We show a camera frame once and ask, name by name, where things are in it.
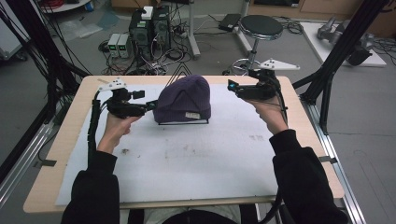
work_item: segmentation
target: purple beanie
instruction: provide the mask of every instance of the purple beanie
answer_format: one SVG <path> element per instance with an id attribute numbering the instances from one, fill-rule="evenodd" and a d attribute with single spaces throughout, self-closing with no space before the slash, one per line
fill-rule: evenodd
<path id="1" fill-rule="evenodd" d="M 165 87 L 153 110 L 158 123 L 210 119 L 210 88 L 199 75 L 180 78 Z"/>

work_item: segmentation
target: white label tag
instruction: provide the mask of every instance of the white label tag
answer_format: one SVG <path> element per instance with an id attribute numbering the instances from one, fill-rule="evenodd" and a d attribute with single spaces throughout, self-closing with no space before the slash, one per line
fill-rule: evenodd
<path id="1" fill-rule="evenodd" d="M 186 112 L 186 118 L 189 118 L 189 119 L 200 119 L 201 115 L 197 114 L 197 113 Z"/>

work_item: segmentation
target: white board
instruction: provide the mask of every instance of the white board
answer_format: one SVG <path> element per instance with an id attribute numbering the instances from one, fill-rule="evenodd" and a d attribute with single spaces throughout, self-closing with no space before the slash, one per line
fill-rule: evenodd
<path id="1" fill-rule="evenodd" d="M 333 45 L 329 43 L 328 40 L 320 40 L 317 38 L 318 29 L 322 27 L 325 23 L 313 23 L 313 22 L 301 22 L 301 25 L 304 27 L 304 34 L 308 38 L 309 43 L 312 48 L 315 50 L 315 53 L 318 55 L 320 61 L 324 63 L 330 52 L 332 51 Z M 372 49 L 370 53 L 373 55 L 367 58 L 363 63 L 358 66 L 366 66 L 366 67 L 384 67 L 387 65 L 384 60 L 382 60 L 378 54 L 376 54 Z M 347 62 L 343 62 L 342 65 L 349 65 Z"/>
<path id="2" fill-rule="evenodd" d="M 145 103 L 158 98 L 163 85 L 135 85 L 129 91 L 146 91 Z M 114 155 L 120 181 L 120 201 L 161 202 L 276 195 L 272 136 L 252 105 L 237 98 L 226 85 L 210 85 L 212 118 L 209 124 L 158 125 L 152 112 L 133 124 L 121 138 Z M 102 102 L 111 91 L 101 92 Z M 105 128 L 105 110 L 96 133 Z M 57 205 L 70 201 L 70 190 L 87 166 L 85 119 L 65 170 Z"/>

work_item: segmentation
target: black sleeve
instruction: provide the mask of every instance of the black sleeve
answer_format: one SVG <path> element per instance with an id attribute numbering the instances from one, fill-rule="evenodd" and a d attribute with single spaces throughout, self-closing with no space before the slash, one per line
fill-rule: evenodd
<path id="1" fill-rule="evenodd" d="M 117 157 L 96 151 L 86 171 L 73 183 L 72 198 L 62 223 L 120 223 L 119 181 L 113 175 Z"/>
<path id="2" fill-rule="evenodd" d="M 334 204 L 326 173 L 311 147 L 301 147 L 294 130 L 274 135 L 270 142 L 280 193 L 296 223 L 347 223 Z"/>

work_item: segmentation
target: white bracket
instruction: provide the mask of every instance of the white bracket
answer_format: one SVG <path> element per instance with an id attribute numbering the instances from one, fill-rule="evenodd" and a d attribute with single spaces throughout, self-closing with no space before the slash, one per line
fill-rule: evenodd
<path id="1" fill-rule="evenodd" d="M 107 83 L 105 85 L 99 86 L 99 91 L 113 91 L 117 89 L 126 88 L 127 85 L 124 81 L 122 81 L 119 77 L 116 80 Z"/>
<path id="2" fill-rule="evenodd" d="M 280 61 L 270 59 L 261 64 L 259 64 L 260 68 L 268 69 L 268 70 L 300 70 L 300 65 L 295 65 L 291 63 L 282 63 Z"/>

